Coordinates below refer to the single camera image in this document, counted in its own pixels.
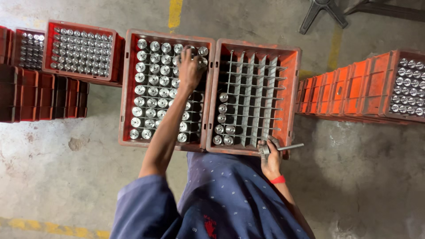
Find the person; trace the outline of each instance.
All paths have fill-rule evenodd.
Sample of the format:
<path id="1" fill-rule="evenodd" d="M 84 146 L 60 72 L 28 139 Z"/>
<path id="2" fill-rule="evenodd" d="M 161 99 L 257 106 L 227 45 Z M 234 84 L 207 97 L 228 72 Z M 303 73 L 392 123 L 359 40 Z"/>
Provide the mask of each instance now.
<path id="1" fill-rule="evenodd" d="M 110 238 L 315 238 L 280 174 L 283 155 L 272 136 L 258 142 L 269 146 L 268 160 L 188 152 L 187 184 L 176 206 L 166 169 L 186 100 L 202 74 L 190 49 L 180 58 L 178 94 L 152 137 L 139 178 L 118 193 Z"/>

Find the hand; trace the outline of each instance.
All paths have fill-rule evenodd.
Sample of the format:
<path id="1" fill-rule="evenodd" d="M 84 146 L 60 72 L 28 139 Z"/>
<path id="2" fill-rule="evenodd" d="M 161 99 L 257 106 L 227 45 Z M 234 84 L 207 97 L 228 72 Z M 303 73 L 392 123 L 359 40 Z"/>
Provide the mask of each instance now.
<path id="1" fill-rule="evenodd" d="M 282 175 L 280 172 L 280 165 L 282 163 L 283 153 L 277 150 L 277 148 L 280 148 L 278 139 L 271 135 L 268 135 L 267 139 L 267 141 L 258 141 L 258 145 L 265 145 L 267 143 L 270 149 L 269 158 L 261 158 L 261 170 L 268 180 L 273 180 Z"/>
<path id="2" fill-rule="evenodd" d="M 180 87 L 183 90 L 188 91 L 191 94 L 199 84 L 199 80 L 205 68 L 198 70 L 198 61 L 199 57 L 196 56 L 191 58 L 192 49 L 185 47 L 181 52 L 180 60 L 177 61 L 177 65 L 179 66 L 179 79 L 180 79 Z"/>

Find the red thread bracelet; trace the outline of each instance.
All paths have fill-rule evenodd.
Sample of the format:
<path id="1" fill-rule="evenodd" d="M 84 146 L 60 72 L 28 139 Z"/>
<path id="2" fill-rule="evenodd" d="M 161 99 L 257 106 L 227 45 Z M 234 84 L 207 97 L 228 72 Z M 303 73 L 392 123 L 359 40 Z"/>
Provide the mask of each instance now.
<path id="1" fill-rule="evenodd" d="M 273 180 L 270 180 L 270 182 L 271 182 L 272 184 L 276 184 L 276 183 L 284 183 L 284 182 L 286 182 L 286 180 L 285 180 L 285 178 L 283 177 L 283 175 L 281 175 L 281 176 L 279 176 L 279 177 L 277 177 L 277 178 L 275 178 L 275 179 L 273 179 Z"/>

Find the stained floor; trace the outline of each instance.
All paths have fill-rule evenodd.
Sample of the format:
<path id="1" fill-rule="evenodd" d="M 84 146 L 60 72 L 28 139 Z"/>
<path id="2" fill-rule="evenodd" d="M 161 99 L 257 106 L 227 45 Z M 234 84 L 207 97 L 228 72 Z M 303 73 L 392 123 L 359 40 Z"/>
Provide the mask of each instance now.
<path id="1" fill-rule="evenodd" d="M 339 31 L 320 12 L 301 35 L 309 5 L 183 0 L 175 33 L 299 46 L 301 68 L 317 73 L 397 48 L 425 49 L 425 23 L 365 13 L 347 17 L 349 26 Z M 3 0 L 0 25 L 45 29 L 48 19 L 58 19 L 122 36 L 129 28 L 169 32 L 169 6 L 169 0 Z M 120 104 L 120 88 L 91 84 L 85 119 L 0 124 L 0 219 L 110 230 L 116 194 L 137 177 L 146 151 L 118 144 Z M 317 238 L 425 238 L 425 126 L 297 115 L 294 133 L 294 143 L 306 146 L 292 151 L 282 171 Z M 167 177 L 176 201 L 186 170 L 185 153 L 175 152 Z M 28 228 L 0 223 L 0 237 L 71 238 Z"/>

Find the navy blue shirt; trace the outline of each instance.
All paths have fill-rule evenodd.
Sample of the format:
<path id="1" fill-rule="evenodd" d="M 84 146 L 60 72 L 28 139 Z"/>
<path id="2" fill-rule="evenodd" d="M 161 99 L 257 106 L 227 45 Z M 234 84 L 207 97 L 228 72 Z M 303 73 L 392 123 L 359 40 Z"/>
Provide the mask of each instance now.
<path id="1" fill-rule="evenodd" d="M 258 157 L 189 152 L 187 163 L 178 206 L 159 175 L 122 188 L 110 238 L 308 238 L 261 173 Z"/>

